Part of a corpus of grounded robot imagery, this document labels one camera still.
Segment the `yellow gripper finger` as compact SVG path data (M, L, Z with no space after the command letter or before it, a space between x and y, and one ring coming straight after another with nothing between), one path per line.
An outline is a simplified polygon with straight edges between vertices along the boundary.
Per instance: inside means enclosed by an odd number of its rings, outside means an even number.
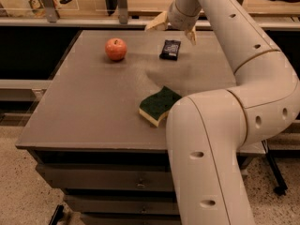
M193 26L191 29L187 29L185 31L185 36L191 42L192 45L195 45L197 42L196 27Z
M158 14L146 26L146 31L165 31L168 29L168 13L166 11Z

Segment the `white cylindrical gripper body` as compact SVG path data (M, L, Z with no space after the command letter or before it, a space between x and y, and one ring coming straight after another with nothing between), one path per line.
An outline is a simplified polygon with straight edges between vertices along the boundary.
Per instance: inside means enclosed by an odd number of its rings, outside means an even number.
M167 18L174 29L191 30L199 18L201 9L198 0L173 0Z

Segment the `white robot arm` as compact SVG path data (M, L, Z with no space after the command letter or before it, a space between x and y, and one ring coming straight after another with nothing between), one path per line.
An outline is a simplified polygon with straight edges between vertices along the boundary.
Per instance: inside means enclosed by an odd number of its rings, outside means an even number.
M203 12L236 79L171 108L166 139L182 225L255 225L236 152L286 129L300 112L300 82L279 46L236 0L174 0L147 26L192 30Z

